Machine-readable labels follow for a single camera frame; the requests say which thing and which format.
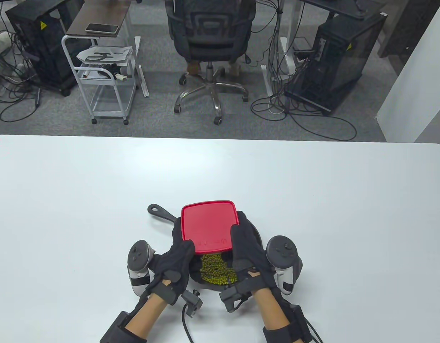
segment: office chair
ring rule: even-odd
[[[208,90],[213,100],[215,125],[222,122],[218,88],[230,88],[242,93],[248,101],[248,91],[239,83],[220,81],[224,67],[213,70],[213,62],[234,62],[247,50],[251,23],[256,13],[255,0],[165,0],[169,34],[180,56],[187,61],[207,62],[206,76],[192,75],[201,85],[185,90],[177,98],[174,112],[181,112],[181,101],[200,90]],[[179,84],[186,84],[186,74]]]

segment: paper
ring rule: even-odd
[[[77,58],[85,64],[127,65],[133,54],[133,47],[90,47],[78,53]]]

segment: smartphone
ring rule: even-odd
[[[117,25],[94,24],[90,23],[85,31],[90,33],[114,35],[118,31]]]

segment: shoe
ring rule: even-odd
[[[234,62],[229,65],[229,74],[233,77],[238,77],[241,73],[241,65],[237,62]]]
[[[189,75],[197,75],[201,72],[201,65],[198,61],[191,61],[187,65],[187,73]]]

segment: skillet handle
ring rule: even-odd
[[[148,206],[147,211],[155,217],[160,217],[173,223],[175,223],[175,221],[177,220],[176,217],[174,217],[172,214],[170,214],[168,211],[157,204],[151,204],[150,206]]]

